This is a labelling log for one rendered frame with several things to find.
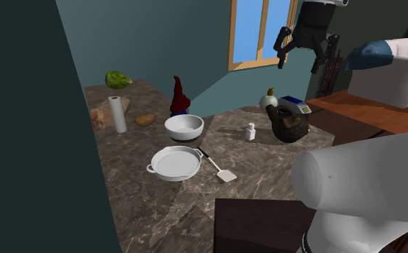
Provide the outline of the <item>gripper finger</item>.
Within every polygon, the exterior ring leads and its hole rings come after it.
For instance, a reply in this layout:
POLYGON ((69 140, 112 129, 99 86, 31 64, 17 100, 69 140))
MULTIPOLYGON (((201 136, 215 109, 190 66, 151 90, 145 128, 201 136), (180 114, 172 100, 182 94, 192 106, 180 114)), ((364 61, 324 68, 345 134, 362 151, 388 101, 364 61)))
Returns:
POLYGON ((292 34, 292 29, 288 27, 282 27, 279 31, 279 34, 276 38, 276 41, 274 43, 273 49, 277 52, 277 58, 279 59, 278 61, 278 69, 282 69, 284 66, 284 60, 286 58, 286 54, 293 49, 293 45, 291 46, 285 46, 283 47, 282 44, 284 42, 284 39, 288 37, 289 35, 292 34))
POLYGON ((335 33, 327 34, 325 37, 313 36, 312 50, 315 53, 315 59, 311 69, 312 74, 317 73, 319 66, 323 64, 326 61, 326 59, 334 57, 339 39, 340 36, 335 33), (322 48, 323 42, 327 42, 327 47, 325 51, 322 48))

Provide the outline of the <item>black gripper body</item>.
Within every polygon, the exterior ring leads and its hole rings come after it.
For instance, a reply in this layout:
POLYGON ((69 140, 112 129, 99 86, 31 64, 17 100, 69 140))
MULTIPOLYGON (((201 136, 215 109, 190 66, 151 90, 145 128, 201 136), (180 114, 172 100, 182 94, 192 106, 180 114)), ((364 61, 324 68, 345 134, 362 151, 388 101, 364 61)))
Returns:
POLYGON ((330 3, 304 1, 292 34, 292 40, 299 48, 315 48, 327 36, 336 6, 330 3))

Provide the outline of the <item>dark mesh rack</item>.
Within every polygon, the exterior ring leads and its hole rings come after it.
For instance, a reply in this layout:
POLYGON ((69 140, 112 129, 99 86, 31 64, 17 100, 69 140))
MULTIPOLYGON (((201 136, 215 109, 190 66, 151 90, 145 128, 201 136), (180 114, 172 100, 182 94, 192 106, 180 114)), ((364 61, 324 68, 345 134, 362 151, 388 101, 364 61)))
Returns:
POLYGON ((332 94, 342 62, 343 57, 340 55, 340 50, 338 50, 335 57, 329 58, 326 61, 315 93, 316 98, 332 94))

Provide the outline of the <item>blue cushion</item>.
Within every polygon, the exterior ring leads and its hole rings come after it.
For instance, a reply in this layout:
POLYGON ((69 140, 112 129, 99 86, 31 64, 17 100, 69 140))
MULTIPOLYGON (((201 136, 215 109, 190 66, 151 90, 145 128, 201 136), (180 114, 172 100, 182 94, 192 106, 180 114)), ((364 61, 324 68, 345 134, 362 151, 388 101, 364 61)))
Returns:
POLYGON ((345 70, 366 70, 391 65, 393 59, 394 55, 385 40, 365 42, 349 54, 345 70))

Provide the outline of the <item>white bottle with golden top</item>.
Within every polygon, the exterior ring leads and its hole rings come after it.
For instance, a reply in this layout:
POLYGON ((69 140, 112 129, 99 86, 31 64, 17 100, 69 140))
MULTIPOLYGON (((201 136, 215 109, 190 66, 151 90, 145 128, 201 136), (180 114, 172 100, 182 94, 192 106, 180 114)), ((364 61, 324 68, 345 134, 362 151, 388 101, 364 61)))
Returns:
POLYGON ((262 111, 266 111, 266 107, 269 105, 278 106, 278 99, 273 94, 273 88, 269 88, 267 94, 259 101, 259 108, 262 111))

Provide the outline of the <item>blue and white box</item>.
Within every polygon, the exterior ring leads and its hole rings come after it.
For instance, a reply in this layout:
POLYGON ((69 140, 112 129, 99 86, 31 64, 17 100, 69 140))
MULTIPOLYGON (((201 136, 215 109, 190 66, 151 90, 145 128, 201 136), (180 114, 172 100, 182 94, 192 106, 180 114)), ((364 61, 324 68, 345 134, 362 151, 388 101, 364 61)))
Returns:
POLYGON ((297 114, 310 114, 312 110, 302 100, 294 98, 292 96, 283 96, 278 99, 279 106, 287 106, 291 111, 297 114))

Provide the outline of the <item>white sofa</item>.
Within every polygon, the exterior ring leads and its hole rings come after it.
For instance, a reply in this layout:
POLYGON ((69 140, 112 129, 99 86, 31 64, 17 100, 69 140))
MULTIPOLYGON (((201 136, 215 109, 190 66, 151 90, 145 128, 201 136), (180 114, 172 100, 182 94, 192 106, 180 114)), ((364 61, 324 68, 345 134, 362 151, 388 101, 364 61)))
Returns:
POLYGON ((397 108, 408 107, 408 38, 385 40, 394 55, 391 65, 350 70, 348 93, 397 108))

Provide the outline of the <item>dark brown teapot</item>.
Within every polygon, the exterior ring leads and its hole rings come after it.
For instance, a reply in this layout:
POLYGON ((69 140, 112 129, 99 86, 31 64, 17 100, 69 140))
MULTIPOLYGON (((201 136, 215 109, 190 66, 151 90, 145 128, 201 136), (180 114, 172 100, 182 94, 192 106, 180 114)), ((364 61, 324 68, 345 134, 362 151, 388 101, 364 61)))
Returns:
POLYGON ((285 143, 294 143, 309 133, 307 114, 293 112, 288 106, 266 107, 273 133, 285 143))

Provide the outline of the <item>red hat gnome figure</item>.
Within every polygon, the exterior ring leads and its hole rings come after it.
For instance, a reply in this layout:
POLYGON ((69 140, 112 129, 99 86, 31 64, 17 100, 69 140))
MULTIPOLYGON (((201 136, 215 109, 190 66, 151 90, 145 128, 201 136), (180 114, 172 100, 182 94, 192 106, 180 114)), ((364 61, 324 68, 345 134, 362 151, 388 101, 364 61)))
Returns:
POLYGON ((177 75, 175 75, 174 80, 175 80, 175 85, 174 85, 174 90, 173 90, 174 95, 173 95, 172 103, 170 105, 171 116, 188 114, 189 107, 191 105, 191 100, 183 94, 183 89, 182 89, 180 78, 177 75))

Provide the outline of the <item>white bowl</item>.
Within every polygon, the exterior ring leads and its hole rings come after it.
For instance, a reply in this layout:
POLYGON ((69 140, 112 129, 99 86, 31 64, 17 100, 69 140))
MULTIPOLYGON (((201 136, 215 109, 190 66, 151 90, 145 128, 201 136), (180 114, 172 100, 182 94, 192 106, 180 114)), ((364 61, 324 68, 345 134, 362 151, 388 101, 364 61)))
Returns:
POLYGON ((167 119, 164 127, 170 138, 185 141, 195 139, 201 135, 204 120, 191 114, 176 115, 167 119))

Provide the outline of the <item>brown potato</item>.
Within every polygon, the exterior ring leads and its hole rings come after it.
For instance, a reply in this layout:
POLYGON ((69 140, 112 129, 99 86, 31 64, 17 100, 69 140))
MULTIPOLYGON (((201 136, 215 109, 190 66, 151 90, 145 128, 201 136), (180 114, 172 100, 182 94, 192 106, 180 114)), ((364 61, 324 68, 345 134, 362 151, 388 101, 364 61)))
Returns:
POLYGON ((141 114, 135 117, 135 123, 139 127, 148 127, 157 119, 155 113, 141 114))

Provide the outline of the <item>green melon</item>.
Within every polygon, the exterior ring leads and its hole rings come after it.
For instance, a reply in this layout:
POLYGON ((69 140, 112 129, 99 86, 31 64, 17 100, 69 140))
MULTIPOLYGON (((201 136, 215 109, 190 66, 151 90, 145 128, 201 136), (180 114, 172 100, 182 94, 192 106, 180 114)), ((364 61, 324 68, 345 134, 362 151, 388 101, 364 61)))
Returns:
POLYGON ((131 86, 133 81, 117 70, 110 70, 105 75, 105 83, 111 89, 123 89, 131 86))

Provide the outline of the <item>white paper towel roll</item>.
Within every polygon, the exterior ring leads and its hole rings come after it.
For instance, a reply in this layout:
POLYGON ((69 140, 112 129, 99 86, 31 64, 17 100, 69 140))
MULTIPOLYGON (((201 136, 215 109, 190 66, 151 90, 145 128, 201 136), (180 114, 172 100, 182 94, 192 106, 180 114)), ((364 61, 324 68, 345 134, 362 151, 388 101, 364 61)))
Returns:
POLYGON ((112 110, 112 118, 114 120, 114 127, 117 133, 123 133, 127 131, 127 126, 124 117, 124 109, 122 106, 122 100, 119 96, 110 96, 108 98, 109 105, 112 110))

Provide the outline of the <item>dark robot stand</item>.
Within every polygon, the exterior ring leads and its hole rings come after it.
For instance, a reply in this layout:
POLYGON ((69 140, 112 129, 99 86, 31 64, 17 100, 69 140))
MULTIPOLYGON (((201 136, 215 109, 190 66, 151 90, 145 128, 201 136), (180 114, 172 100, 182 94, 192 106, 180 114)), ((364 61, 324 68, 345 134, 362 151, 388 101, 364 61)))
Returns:
POLYGON ((218 198, 213 253, 296 253, 314 214, 301 201, 218 198))

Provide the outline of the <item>brown bread loaf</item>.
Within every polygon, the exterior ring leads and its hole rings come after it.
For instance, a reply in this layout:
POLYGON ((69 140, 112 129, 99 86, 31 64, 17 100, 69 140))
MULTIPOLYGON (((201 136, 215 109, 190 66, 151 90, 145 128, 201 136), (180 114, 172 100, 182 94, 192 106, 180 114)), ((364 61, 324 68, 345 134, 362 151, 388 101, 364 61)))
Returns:
POLYGON ((93 130, 101 130, 114 127, 115 123, 112 116, 110 102, 120 101, 123 115, 125 116, 130 108, 130 100, 127 97, 110 96, 102 101, 98 106, 90 111, 91 127, 93 130))

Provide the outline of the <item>wooden frame window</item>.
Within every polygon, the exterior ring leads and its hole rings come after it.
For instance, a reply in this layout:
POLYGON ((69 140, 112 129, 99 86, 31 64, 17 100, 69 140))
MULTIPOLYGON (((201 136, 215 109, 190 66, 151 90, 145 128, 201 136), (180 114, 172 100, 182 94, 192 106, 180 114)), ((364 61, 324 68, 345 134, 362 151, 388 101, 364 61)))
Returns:
POLYGON ((231 0, 229 71, 276 65, 280 28, 292 29, 299 0, 231 0))

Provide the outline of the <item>white two-handled pan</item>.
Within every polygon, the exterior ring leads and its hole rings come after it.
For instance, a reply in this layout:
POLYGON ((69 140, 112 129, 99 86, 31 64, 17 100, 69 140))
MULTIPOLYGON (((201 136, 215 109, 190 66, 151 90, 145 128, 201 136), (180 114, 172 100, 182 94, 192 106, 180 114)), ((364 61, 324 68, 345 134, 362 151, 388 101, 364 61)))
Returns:
POLYGON ((155 153, 146 170, 157 178, 180 182, 193 177, 200 168, 204 155, 187 146, 169 146, 155 153))

